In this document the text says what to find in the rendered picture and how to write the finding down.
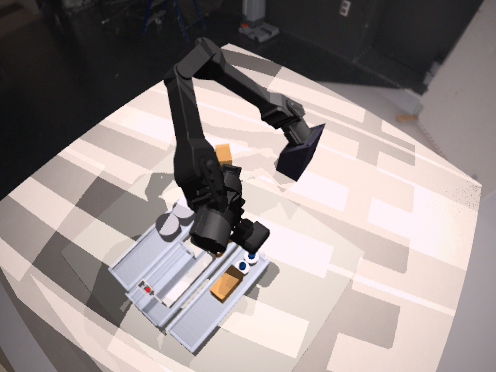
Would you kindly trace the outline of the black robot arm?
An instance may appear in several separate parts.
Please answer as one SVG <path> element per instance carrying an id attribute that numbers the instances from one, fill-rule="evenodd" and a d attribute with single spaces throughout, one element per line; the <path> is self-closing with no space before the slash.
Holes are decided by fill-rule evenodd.
<path id="1" fill-rule="evenodd" d="M 218 82 L 259 108 L 261 120 L 281 127 L 288 147 L 303 145 L 315 133 L 303 117 L 302 105 L 284 94 L 268 92 L 229 64 L 213 41 L 197 38 L 163 79 L 167 87 L 176 147 L 174 178 L 191 211 L 198 210 L 190 227 L 193 245 L 215 255 L 227 249 L 236 212 L 242 202 L 242 167 L 220 166 L 201 126 L 192 77 Z M 209 191 L 197 194 L 209 187 Z"/>

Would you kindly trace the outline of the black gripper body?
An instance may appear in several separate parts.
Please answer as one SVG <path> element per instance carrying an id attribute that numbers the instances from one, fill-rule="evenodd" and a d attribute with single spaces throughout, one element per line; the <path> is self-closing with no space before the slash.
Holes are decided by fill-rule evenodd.
<path id="1" fill-rule="evenodd" d="M 209 187 L 202 188 L 197 191 L 197 194 L 208 192 Z M 241 216 L 244 214 L 245 210 L 241 207 L 245 204 L 242 198 L 240 208 L 234 212 L 235 221 L 232 231 L 235 235 L 241 238 L 238 242 L 239 246 L 250 254 L 256 254 L 266 240 L 270 237 L 271 231 L 260 222 L 255 221 L 254 223 L 247 218 L 242 219 Z M 235 228 L 234 228 L 235 227 Z"/>

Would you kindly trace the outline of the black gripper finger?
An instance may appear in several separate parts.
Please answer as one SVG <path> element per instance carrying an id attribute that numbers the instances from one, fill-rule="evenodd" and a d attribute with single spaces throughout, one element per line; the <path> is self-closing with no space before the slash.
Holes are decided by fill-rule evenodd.
<path id="1" fill-rule="evenodd" d="M 235 244 L 239 245 L 238 242 L 241 238 L 239 238 L 237 235 L 234 234 L 234 232 L 230 235 L 229 238 L 231 241 L 233 241 Z"/>

